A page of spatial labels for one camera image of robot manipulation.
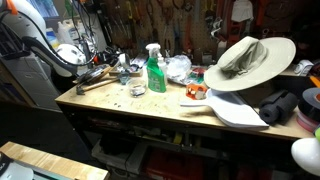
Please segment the green spray bottle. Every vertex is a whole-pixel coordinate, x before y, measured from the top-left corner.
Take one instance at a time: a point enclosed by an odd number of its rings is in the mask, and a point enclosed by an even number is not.
[[[148,44],[146,49],[149,51],[147,63],[148,88],[155,92],[165,92],[165,76],[158,66],[158,56],[160,54],[160,45],[158,43]]]

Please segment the wooden workbench top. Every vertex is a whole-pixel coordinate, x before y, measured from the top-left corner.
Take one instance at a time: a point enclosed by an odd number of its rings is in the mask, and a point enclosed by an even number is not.
[[[8,142],[0,148],[4,154],[15,160],[42,168],[44,170],[77,180],[105,180],[106,170],[82,164],[20,144]]]
[[[157,93],[148,89],[144,95],[135,98],[129,94],[126,86],[122,86],[120,83],[112,83],[88,91],[85,95],[77,95],[74,87],[59,96],[56,102],[58,104],[98,109],[136,117],[149,117],[155,120],[172,121],[262,136],[275,136],[284,139],[312,137],[311,133],[304,130],[297,123],[297,109],[289,121],[275,124],[268,129],[239,129],[224,125],[209,107],[180,107],[180,101],[191,100],[186,97],[185,93],[185,86],[169,83],[165,93]]]

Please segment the hat brim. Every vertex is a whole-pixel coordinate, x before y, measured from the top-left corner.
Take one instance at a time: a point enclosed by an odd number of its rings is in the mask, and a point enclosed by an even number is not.
[[[272,79],[291,64],[296,54],[296,47],[290,39],[272,37],[262,39],[260,42],[268,49],[268,55],[258,68],[243,77],[228,79],[215,65],[204,73],[206,85],[218,91],[243,90]]]

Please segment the wide-brimmed hat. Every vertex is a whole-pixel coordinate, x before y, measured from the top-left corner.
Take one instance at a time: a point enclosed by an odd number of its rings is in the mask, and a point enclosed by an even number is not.
[[[230,47],[217,65],[204,73],[204,82],[219,91],[247,89],[279,75],[290,65],[295,53],[290,39],[258,40],[247,36]]]

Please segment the dark floor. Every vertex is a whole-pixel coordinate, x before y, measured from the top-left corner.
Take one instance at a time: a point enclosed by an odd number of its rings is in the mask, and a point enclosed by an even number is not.
[[[8,141],[102,167],[63,113],[0,102],[0,146]]]

